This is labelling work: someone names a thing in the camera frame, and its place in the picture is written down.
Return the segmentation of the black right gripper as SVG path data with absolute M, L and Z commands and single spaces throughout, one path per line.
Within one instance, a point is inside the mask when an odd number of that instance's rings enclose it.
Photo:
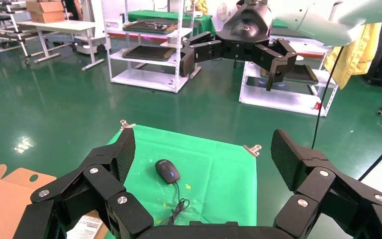
M 186 77 L 198 62 L 217 58 L 250 61 L 266 70 L 266 90 L 294 69 L 297 53 L 283 38 L 269 47 L 273 17 L 266 2 L 246 2 L 214 36 L 210 31 L 182 42 L 179 73 Z

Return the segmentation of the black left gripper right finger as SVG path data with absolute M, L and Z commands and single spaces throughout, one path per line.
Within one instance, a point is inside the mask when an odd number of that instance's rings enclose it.
M 382 192 L 344 174 L 318 150 L 273 133 L 272 160 L 293 195 L 274 226 L 294 239 L 308 237 L 325 214 L 355 239 L 382 239 Z

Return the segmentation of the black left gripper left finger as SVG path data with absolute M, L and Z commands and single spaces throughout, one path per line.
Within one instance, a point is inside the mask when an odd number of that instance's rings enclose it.
M 114 143 L 94 148 L 77 169 L 35 190 L 14 237 L 65 239 L 91 211 L 115 238 L 139 237 L 153 218 L 124 185 L 135 149 L 134 131 L 126 128 Z

